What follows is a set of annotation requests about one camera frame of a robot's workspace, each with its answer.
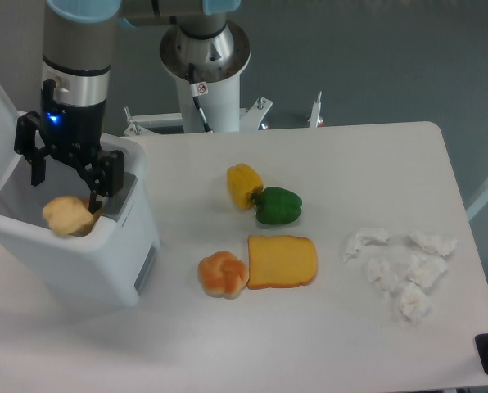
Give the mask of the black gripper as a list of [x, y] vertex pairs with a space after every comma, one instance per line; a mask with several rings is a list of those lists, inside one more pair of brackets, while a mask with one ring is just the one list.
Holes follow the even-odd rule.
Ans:
[[74, 168], [90, 190], [88, 211], [96, 213], [100, 197], [112, 197], [124, 186], [124, 153], [102, 151], [102, 121], [106, 101], [91, 106], [72, 106], [55, 99], [54, 79], [43, 81], [41, 114], [30, 111], [17, 119], [14, 151], [31, 166], [30, 183], [38, 186], [45, 180], [48, 147], [36, 147], [40, 130], [50, 146], [51, 156]]

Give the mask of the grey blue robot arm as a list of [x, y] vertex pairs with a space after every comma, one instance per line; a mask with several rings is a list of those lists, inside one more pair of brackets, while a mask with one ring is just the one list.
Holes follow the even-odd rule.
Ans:
[[175, 77], [184, 130], [235, 132], [240, 127], [240, 73], [250, 58], [243, 31], [228, 20], [237, 1], [48, 1], [43, 31], [41, 109], [17, 121], [14, 149], [45, 179], [51, 157], [76, 170], [96, 212], [124, 185], [124, 156], [104, 151], [111, 58], [118, 20], [167, 24], [160, 44]]

